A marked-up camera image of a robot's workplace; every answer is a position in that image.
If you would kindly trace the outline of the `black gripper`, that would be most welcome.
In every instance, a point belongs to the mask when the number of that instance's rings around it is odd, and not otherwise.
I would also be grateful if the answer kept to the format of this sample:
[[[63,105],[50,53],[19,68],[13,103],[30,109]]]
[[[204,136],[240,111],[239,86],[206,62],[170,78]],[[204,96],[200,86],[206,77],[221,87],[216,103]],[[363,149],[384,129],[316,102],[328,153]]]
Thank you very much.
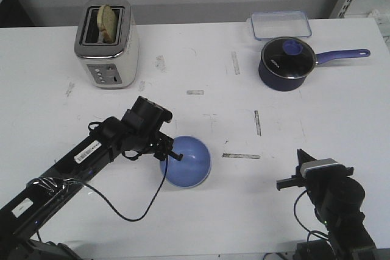
[[[303,149],[297,150],[298,167],[301,169],[306,164],[317,159],[306,153]],[[278,191],[293,186],[306,187],[309,191],[315,189],[324,189],[329,182],[336,177],[348,177],[353,175],[354,167],[345,167],[344,165],[332,165],[311,168],[305,172],[305,175],[293,175],[291,178],[277,180],[276,188]]]
[[[173,139],[160,131],[162,124],[171,122],[172,117],[173,114],[166,108],[139,96],[121,119],[126,126],[121,146],[122,154],[134,151],[134,158],[153,154],[165,161],[168,161],[169,157],[181,161],[183,154],[172,151]]]

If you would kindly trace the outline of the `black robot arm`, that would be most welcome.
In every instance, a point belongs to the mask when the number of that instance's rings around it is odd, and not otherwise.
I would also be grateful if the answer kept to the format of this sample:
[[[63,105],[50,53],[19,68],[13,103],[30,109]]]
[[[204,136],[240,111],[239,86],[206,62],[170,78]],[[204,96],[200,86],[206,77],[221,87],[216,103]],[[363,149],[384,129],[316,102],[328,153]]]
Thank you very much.
[[[297,159],[296,173],[277,181],[277,189],[304,187],[327,234],[309,231],[318,239],[298,243],[293,259],[378,259],[377,247],[363,225],[360,208],[365,190],[352,178],[354,169],[331,158],[317,160],[302,149]]]
[[[181,160],[172,150],[174,140],[160,131],[171,119],[169,110],[140,96],[122,119],[98,122],[82,142],[1,208],[1,239],[29,239],[119,155],[133,151],[131,161],[144,154],[160,161],[169,156]]]

